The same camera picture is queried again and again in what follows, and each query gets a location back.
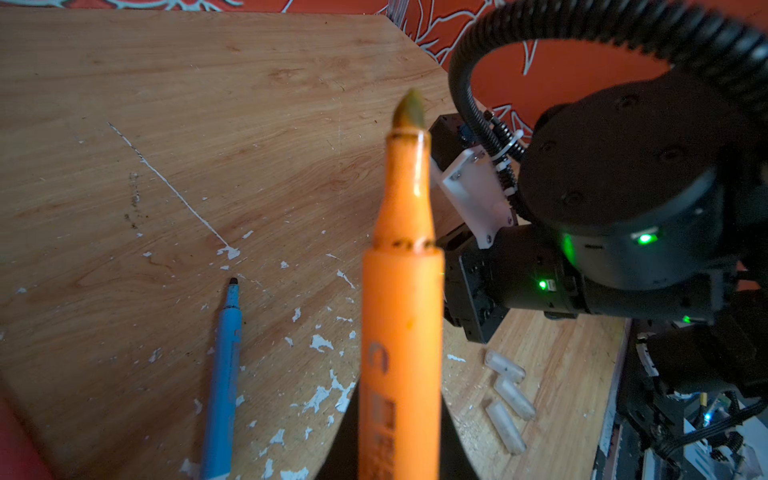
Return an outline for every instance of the wooden table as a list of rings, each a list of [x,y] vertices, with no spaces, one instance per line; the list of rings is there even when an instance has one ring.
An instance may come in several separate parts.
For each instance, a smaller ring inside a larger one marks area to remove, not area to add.
[[[445,72],[380,16],[2,11],[0,371],[45,461],[61,478],[184,478],[237,276],[233,476],[270,459],[273,478],[311,478],[358,375],[390,115],[410,87],[431,118],[453,111]],[[459,218],[433,197],[443,234]],[[589,478],[622,328],[509,315],[491,346],[528,370],[538,409],[511,458],[483,412],[484,349],[446,324],[466,361],[444,360],[444,395],[482,478]]]

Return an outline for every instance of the blue marker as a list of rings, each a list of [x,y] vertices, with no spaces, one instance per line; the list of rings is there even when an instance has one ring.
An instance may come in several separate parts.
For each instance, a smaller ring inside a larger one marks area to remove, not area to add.
[[[219,316],[214,374],[210,381],[208,417],[203,442],[201,480],[226,478],[232,470],[235,429],[235,396],[240,358],[240,324],[243,314],[237,303],[237,279],[230,280],[227,303]]]

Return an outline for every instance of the translucent marker cap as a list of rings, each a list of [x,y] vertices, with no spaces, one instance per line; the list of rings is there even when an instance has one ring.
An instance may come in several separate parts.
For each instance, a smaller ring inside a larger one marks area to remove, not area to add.
[[[525,369],[512,362],[499,352],[488,349],[485,352],[485,366],[493,369],[514,383],[520,383],[525,378]]]
[[[536,409],[533,405],[525,398],[523,392],[521,392],[518,387],[506,377],[499,375],[493,388],[502,396],[509,406],[512,407],[521,419],[527,421],[532,420],[536,416]]]
[[[520,455],[525,452],[525,442],[512,421],[512,417],[507,413],[507,409],[504,408],[504,404],[496,400],[489,405],[485,411],[488,416],[491,417],[491,423],[496,427],[498,436],[502,437],[507,450],[513,455]]]

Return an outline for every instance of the screw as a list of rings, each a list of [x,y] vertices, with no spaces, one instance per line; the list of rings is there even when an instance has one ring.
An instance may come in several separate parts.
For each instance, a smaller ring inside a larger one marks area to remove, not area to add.
[[[554,149],[554,146],[556,143],[552,140],[544,142],[543,145],[541,145],[538,149],[538,151],[542,152],[543,154],[546,154],[547,152],[550,152]]]
[[[571,191],[560,197],[560,200],[568,207],[576,207],[584,201],[584,195],[577,191]]]
[[[665,148],[658,156],[659,161],[671,162],[685,157],[685,151],[681,147],[672,146]]]
[[[621,98],[618,98],[614,102],[614,106],[616,107],[616,110],[622,111],[622,110],[628,109],[629,107],[637,105],[639,101],[640,101],[640,98],[638,98],[637,95],[625,95]]]

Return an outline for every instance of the orange marker tip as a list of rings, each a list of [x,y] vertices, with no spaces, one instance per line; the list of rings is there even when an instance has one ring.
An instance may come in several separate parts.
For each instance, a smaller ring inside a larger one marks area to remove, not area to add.
[[[424,101],[418,90],[411,88],[402,98],[392,116],[392,128],[426,128],[424,123]]]

